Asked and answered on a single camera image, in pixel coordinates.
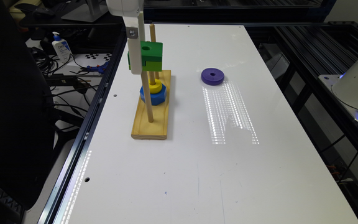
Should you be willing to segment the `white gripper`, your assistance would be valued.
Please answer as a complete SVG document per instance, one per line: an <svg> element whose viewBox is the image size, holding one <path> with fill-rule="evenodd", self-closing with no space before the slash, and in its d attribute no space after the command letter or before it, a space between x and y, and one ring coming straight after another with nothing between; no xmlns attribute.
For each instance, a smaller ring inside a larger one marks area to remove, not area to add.
<svg viewBox="0 0 358 224"><path fill-rule="evenodd" d="M145 41L144 0L106 0L113 16L123 17L129 49L129 63L134 75L142 73L141 41Z"/></svg>

